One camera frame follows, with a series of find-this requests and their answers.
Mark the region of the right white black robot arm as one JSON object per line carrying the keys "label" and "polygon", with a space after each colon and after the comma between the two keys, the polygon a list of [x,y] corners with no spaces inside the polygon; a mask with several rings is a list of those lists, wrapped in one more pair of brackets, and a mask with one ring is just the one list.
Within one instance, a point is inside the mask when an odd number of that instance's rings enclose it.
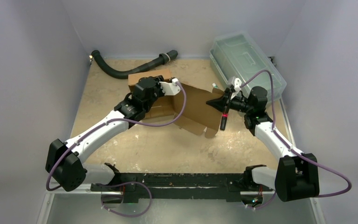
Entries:
{"label": "right white black robot arm", "polygon": [[266,112],[267,90],[256,86],[248,97],[236,96],[234,87],[227,87],[219,98],[208,100],[207,105],[222,113],[220,129],[224,130],[230,110],[244,113],[245,127],[259,139],[278,160],[276,170],[265,165],[246,167],[244,177],[238,184],[249,190],[260,185],[274,190],[283,202],[316,197],[319,195],[317,159],[304,154],[276,129]]}

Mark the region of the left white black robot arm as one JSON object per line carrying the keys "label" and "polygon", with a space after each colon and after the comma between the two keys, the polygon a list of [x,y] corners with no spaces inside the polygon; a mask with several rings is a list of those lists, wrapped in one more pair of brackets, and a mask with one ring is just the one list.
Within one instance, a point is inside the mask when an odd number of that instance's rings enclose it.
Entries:
{"label": "left white black robot arm", "polygon": [[165,82],[162,76],[144,77],[133,92],[126,95],[101,121],[81,134],[62,141],[51,142],[45,170],[48,172],[46,190],[59,188],[67,192],[82,184],[98,184],[109,191],[120,186],[118,171],[113,165],[86,166],[86,160],[102,145],[134,125],[163,127],[164,124],[145,123],[142,120],[157,99],[185,93],[177,78]]}

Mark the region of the brown cardboard box sheet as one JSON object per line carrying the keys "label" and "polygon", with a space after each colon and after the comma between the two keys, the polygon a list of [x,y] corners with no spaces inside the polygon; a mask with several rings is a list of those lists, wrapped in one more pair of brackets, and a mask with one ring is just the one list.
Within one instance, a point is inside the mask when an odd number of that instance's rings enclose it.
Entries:
{"label": "brown cardboard box sheet", "polygon": [[[223,91],[216,88],[212,88],[211,91],[200,89],[184,81],[181,85],[187,96],[186,107],[174,124],[195,135],[202,135],[206,132],[206,138],[213,138],[220,129],[222,113],[207,105],[206,102],[220,98]],[[144,121],[167,116],[177,117],[182,109],[183,101],[184,96],[181,92],[175,96],[159,98],[146,113]]]}

